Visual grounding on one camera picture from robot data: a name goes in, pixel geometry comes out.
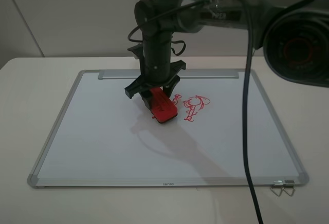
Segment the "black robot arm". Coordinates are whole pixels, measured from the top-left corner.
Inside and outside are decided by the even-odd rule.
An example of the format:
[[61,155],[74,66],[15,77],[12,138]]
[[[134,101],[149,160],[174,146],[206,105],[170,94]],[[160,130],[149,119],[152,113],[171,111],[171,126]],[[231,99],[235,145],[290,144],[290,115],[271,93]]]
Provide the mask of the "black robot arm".
[[134,8],[142,39],[131,47],[140,76],[125,94],[140,94],[147,107],[151,89],[170,96],[183,61],[171,62],[172,35],[205,26],[248,32],[247,53],[263,49],[271,70],[298,84],[328,87],[328,0],[141,0]]

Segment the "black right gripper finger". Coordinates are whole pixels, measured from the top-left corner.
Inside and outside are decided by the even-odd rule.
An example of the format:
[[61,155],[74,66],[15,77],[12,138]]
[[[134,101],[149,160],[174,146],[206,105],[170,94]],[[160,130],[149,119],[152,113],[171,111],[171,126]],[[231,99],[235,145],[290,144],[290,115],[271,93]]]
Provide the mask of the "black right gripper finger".
[[162,87],[164,94],[170,98],[175,86],[179,83],[180,79],[173,79],[168,85]]

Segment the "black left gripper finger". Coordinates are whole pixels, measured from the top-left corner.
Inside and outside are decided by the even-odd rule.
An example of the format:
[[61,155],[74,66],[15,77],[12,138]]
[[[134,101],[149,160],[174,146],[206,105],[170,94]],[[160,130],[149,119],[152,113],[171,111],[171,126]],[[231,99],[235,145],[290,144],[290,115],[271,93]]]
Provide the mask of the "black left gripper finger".
[[152,109],[153,94],[150,90],[140,92],[140,96],[147,109]]

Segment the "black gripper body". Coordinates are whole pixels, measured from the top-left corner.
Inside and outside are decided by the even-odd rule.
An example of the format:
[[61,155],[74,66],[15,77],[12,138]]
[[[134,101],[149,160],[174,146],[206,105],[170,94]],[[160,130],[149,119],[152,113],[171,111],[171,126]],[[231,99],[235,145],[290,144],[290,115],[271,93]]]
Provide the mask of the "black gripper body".
[[173,31],[161,31],[152,36],[143,35],[142,40],[129,40],[143,44],[143,58],[139,60],[140,76],[128,87],[125,94],[131,99],[136,93],[168,85],[179,79],[178,73],[185,70],[182,60],[171,62]]

